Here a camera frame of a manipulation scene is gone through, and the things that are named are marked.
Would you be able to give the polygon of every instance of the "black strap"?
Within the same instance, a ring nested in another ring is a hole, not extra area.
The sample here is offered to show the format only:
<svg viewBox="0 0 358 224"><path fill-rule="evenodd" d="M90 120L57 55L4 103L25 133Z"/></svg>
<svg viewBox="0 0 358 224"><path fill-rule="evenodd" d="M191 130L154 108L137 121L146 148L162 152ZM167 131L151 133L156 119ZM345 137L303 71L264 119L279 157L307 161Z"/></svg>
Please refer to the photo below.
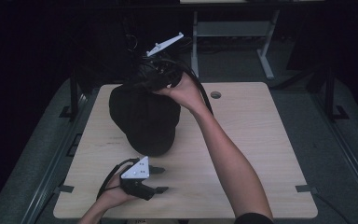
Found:
<svg viewBox="0 0 358 224"><path fill-rule="evenodd" d="M106 189L107 184L109 183L110 179L112 178L112 176L117 173L118 169L124 165L127 162L132 162L132 164L135 164L136 162L138 162L139 159L128 159L126 161L123 161L121 164L116 165L115 168L113 168L113 170L109 173L109 175L106 177L106 179L103 181L103 184L100 187L100 190L98 191L97 194L97 199L103 194L103 192Z"/></svg>

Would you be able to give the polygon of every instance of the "dark background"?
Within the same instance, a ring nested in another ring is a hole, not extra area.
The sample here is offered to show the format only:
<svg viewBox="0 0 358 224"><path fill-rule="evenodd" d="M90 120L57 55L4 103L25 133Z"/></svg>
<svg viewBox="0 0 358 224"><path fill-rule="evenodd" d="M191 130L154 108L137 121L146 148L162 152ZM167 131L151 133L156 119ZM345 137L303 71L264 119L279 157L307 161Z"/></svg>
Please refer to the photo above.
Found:
<svg viewBox="0 0 358 224"><path fill-rule="evenodd" d="M83 92L124 80L134 69L125 32L136 33L149 48L191 27L191 13L145 12L123 27L118 13L57 11L80 2L0 1L0 191L49 101L72 72ZM358 103L358 3L307 13L283 10L274 38L287 36L297 39L288 68L327 63Z"/></svg>

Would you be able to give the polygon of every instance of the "gray floor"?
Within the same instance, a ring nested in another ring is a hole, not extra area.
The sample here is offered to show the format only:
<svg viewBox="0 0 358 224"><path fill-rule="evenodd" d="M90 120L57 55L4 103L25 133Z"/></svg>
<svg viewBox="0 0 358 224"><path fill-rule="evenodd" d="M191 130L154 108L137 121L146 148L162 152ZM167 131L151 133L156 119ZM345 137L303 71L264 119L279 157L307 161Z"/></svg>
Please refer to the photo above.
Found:
<svg viewBox="0 0 358 224"><path fill-rule="evenodd" d="M271 44L268 59L276 76L274 80L265 78L253 49L201 54L200 80L261 81L274 86L297 73L285 70L292 46L290 42ZM188 54L183 57L189 61ZM284 91L271 91L272 97L308 184L316 188L351 223L358 223L358 181L319 107L318 99L323 93L307 93L307 81L304 78ZM69 122L69 119L59 118L62 108L70 104L68 84L62 84L46 109L0 195L0 223L33 223L41 210L40 206L32 207L36 204L33 200L40 198L41 203L46 202L50 193L66 176L73 159L65 156L66 151L76 134L83 132L97 95L96 91L81 101L82 113L74 122ZM339 128L358 160L358 106L350 91L339 81L336 84L335 99L336 105L342 105L350 119L338 120L334 127ZM57 158L60 159L56 163L51 163ZM44 177L48 177L49 181L42 182L46 179ZM36 223L76 223L76 220L62 220L53 216L57 198L58 195L52 196ZM326 203L316 197L315 202L319 210L316 218L279 219L276 223L345 223ZM103 223L122 221L105 220Z"/></svg>

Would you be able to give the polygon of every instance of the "table top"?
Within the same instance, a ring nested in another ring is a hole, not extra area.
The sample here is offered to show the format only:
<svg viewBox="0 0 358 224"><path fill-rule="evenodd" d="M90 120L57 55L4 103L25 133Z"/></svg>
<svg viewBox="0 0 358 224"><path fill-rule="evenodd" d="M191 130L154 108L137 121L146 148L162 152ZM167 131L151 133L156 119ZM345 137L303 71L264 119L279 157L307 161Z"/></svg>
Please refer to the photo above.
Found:
<svg viewBox="0 0 358 224"><path fill-rule="evenodd" d="M76 155L65 179L72 193L61 192L55 217L79 218L95 202L98 190L110 171L130 158L142 158L126 135L109 116L109 96L117 85L102 86L89 116ZM204 83L214 116L232 141L248 158L265 188L275 218L316 217L317 208L281 118L264 83ZM163 167L161 175L144 181L149 187L169 187L150 201L134 200L108 210L111 218L234 218L200 127L182 108L172 148L163 156L149 158L150 165Z"/></svg>

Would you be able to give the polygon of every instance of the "metal frame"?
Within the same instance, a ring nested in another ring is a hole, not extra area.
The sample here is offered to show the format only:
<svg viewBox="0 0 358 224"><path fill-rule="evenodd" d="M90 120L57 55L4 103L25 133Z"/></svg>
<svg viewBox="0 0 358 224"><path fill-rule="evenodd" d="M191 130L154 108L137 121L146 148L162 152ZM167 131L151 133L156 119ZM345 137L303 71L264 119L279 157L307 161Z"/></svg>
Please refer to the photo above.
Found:
<svg viewBox="0 0 358 224"><path fill-rule="evenodd" d="M267 79L274 75L267 60L267 51L280 10L275 10L270 21L198 21L198 12L194 12L193 20L193 50L191 52L191 68L197 77L200 76L197 54L198 36L264 36L266 41L257 56L261 62Z"/></svg>

